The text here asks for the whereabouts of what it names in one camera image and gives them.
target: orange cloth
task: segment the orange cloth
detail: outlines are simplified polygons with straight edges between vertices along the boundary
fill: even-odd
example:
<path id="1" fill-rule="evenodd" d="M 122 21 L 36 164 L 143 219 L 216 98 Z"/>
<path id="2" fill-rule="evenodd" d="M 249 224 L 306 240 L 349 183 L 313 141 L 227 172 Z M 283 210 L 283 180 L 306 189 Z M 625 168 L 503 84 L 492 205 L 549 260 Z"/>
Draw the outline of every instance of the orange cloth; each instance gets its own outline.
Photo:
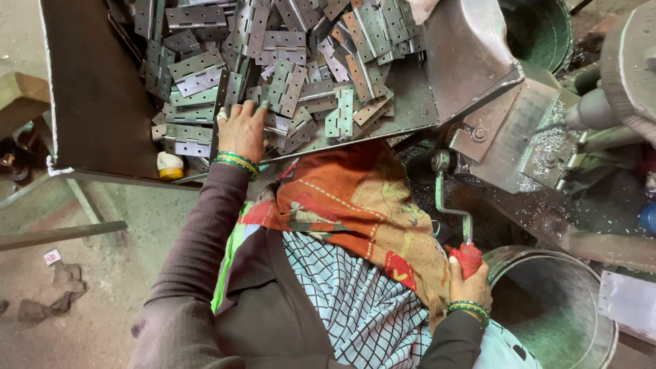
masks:
<path id="1" fill-rule="evenodd" d="M 307 232 L 369 260 L 413 290 L 430 328 L 449 303 L 446 254 L 430 217 L 413 201 L 405 171 L 384 141 L 368 141 L 297 160 L 269 184 L 240 220 Z"/>

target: red cloth grip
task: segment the red cloth grip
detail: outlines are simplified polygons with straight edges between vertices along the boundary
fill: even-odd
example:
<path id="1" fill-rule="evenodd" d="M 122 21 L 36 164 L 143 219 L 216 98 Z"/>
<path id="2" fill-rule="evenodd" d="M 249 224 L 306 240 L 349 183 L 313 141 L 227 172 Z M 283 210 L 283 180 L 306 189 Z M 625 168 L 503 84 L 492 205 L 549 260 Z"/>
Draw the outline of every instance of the red cloth grip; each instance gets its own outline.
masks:
<path id="1" fill-rule="evenodd" d="M 449 252 L 449 256 L 455 256 L 458 259 L 462 269 L 462 280 L 471 277 L 483 265 L 483 253 L 473 243 L 469 245 L 463 243 L 460 245 L 460 249 L 452 248 L 449 245 L 444 245 L 444 247 Z"/>

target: hand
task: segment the hand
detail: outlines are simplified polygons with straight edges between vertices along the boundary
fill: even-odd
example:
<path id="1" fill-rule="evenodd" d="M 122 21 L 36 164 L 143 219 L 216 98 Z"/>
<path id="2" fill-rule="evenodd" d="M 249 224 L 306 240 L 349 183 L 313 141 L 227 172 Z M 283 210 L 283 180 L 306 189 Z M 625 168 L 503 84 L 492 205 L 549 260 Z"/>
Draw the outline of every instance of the hand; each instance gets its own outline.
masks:
<path id="1" fill-rule="evenodd" d="M 490 286 L 487 284 L 487 275 L 490 273 L 490 267 L 483 262 L 478 271 L 467 280 L 462 280 L 462 269 L 456 257 L 449 257 L 451 265 L 451 300 L 467 300 L 483 305 L 487 311 L 492 312 L 492 293 Z M 474 318 L 482 321 L 482 317 L 476 313 L 467 311 Z"/>
<path id="2" fill-rule="evenodd" d="M 255 102 L 251 100 L 246 100 L 243 105 L 234 104 L 230 111 L 230 119 L 225 108 L 219 110 L 216 116 L 218 150 L 234 152 L 259 164 L 264 155 L 262 130 L 269 109 L 269 100 L 262 101 L 255 115 L 253 115 L 254 107 Z"/>

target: pile of hinges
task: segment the pile of hinges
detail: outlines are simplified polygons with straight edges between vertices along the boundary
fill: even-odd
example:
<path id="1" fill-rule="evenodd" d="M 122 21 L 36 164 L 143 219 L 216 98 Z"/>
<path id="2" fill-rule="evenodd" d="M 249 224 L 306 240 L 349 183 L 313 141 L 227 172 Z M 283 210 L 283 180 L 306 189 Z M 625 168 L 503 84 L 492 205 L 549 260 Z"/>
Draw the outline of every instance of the pile of hinges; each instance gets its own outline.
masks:
<path id="1" fill-rule="evenodd" d="M 391 61 L 425 50 L 406 0 L 136 0 L 133 14 L 147 41 L 140 75 L 163 100 L 153 140 L 200 172 L 222 106 L 270 101 L 268 157 L 321 130 L 352 141 L 394 116 Z"/>

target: concrete floor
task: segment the concrete floor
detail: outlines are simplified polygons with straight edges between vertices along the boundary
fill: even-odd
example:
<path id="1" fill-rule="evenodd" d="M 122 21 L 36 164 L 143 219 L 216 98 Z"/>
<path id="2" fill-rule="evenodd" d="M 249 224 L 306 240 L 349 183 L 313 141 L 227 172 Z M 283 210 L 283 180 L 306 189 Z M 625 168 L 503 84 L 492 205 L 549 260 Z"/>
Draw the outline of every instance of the concrete floor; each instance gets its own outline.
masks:
<path id="1" fill-rule="evenodd" d="M 586 12 L 597 19 L 611 3 L 597 0 Z M 18 70 L 47 78 L 38 11 L 37 0 L 0 2 L 0 59 L 9 56 L 0 60 L 0 74 Z M 11 304 L 0 315 L 0 368 L 125 367 L 133 348 L 130 325 L 197 198 L 196 192 L 184 190 L 82 185 L 107 221 L 122 219 L 129 227 L 124 232 L 0 253 L 0 299 Z M 0 192 L 11 186 L 0 183 L 4 187 Z M 84 224 L 89 219 L 59 178 L 0 211 L 0 234 Z M 53 271 L 42 258 L 53 248 L 59 249 L 64 262 L 82 266 L 89 290 L 64 316 L 37 325 L 18 323 L 21 299 L 51 303 L 62 293 L 51 287 Z M 618 357 L 623 361 L 633 354 L 621 352 Z M 645 362 L 632 367 L 653 368 L 653 362 Z"/>

